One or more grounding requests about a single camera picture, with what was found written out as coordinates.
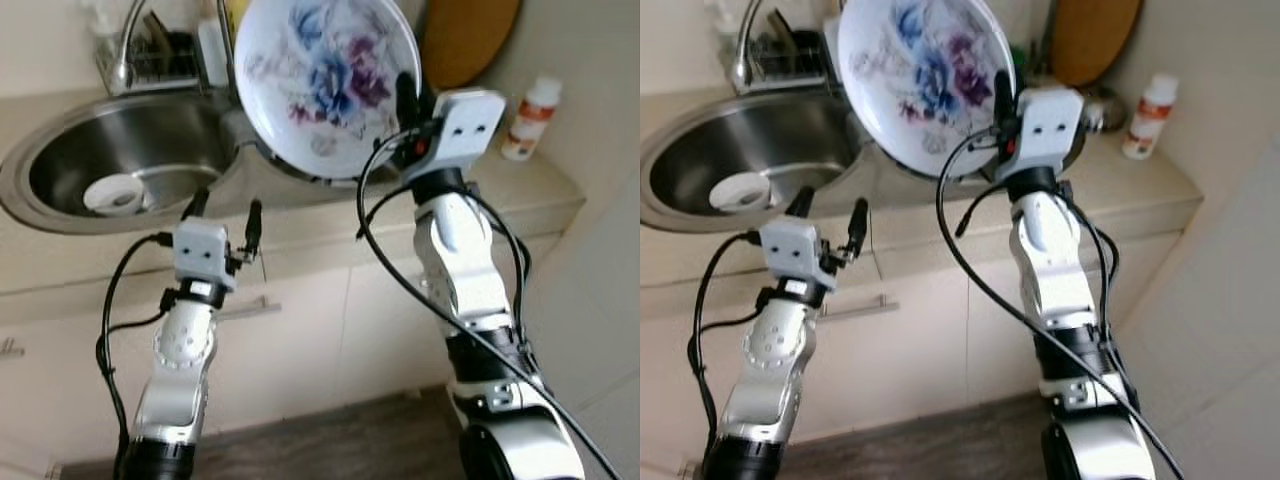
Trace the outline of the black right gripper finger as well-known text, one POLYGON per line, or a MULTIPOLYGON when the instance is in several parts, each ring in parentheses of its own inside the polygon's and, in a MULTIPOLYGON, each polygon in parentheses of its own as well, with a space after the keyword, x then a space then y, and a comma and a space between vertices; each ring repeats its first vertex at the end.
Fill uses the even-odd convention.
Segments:
POLYGON ((1016 78, 1010 70, 998 70, 995 76, 995 122, 996 131, 1011 131, 1016 123, 1016 78))
POLYGON ((396 120, 399 131, 408 131, 419 122, 419 87, 420 82, 410 70, 396 77, 396 120))

